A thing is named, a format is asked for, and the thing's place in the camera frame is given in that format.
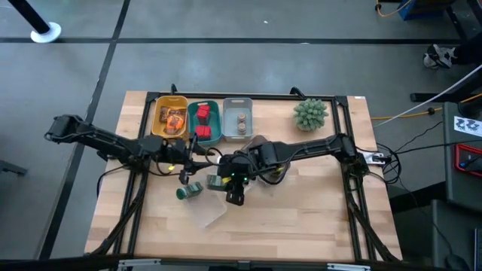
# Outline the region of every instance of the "red block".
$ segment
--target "red block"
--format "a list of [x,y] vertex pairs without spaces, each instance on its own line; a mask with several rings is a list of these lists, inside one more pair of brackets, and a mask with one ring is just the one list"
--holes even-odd
[[196,117],[201,125],[208,125],[210,109],[209,105],[200,105],[197,109]]
[[196,134],[199,140],[210,140],[211,139],[211,127],[209,126],[196,126]]

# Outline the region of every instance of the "plastic bin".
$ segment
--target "plastic bin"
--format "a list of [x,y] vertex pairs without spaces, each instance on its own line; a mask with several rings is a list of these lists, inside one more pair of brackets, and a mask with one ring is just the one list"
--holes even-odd
[[209,122],[208,126],[211,127],[211,139],[205,141],[199,141],[201,146],[213,146],[221,141],[221,114],[219,112],[219,105],[215,101],[201,101],[192,102],[188,106],[188,119],[189,119],[189,132],[194,132],[196,126],[201,125],[196,117],[197,109],[200,105],[209,105]]
[[188,108],[188,100],[183,96],[162,96],[156,101],[156,110],[154,114],[154,119],[152,120],[152,133],[157,136],[162,136],[166,139],[176,139],[181,138],[186,132],[186,126],[188,122],[188,113],[186,112],[186,118],[182,128],[175,135],[168,135],[164,132],[166,128],[166,123],[160,121],[160,108],[166,106],[172,109],[184,109]]
[[[223,101],[223,135],[228,142],[245,142],[253,135],[253,101],[250,98],[226,98]],[[238,114],[246,116],[246,134],[238,133]]]

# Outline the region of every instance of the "yellow bin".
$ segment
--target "yellow bin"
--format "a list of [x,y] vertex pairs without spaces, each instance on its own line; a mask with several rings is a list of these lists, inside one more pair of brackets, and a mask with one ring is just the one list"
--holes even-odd
[[[185,121],[179,133],[176,135],[168,135],[164,132],[166,128],[166,123],[160,121],[160,108],[166,106],[171,109],[184,109],[186,111]],[[157,136],[162,136],[166,139],[180,138],[186,131],[186,123],[188,122],[188,100],[183,96],[162,96],[156,101],[156,110],[154,115],[154,120],[152,123],[152,133]]]

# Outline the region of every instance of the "artificial plant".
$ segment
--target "artificial plant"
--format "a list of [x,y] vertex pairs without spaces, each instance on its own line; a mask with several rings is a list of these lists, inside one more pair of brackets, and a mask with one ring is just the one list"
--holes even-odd
[[306,99],[294,107],[294,122],[303,131],[314,131],[325,125],[326,105],[317,99]]

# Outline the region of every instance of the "red device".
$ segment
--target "red device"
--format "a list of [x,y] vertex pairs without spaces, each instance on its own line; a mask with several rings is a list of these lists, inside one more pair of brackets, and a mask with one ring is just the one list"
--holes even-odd
[[209,105],[200,105],[197,109],[196,117],[201,125],[208,125],[209,123]]
[[211,139],[211,127],[199,125],[196,126],[196,134],[199,137],[199,140],[210,140]]
[[455,145],[455,167],[456,169],[467,172],[472,175],[476,175],[479,177],[482,177],[482,173],[476,172],[476,171],[468,171],[466,168],[463,168],[460,166],[461,162],[465,162],[469,160],[470,157],[476,157],[476,156],[482,156],[482,150],[479,148],[474,148],[469,145],[464,145],[464,144],[457,144]]

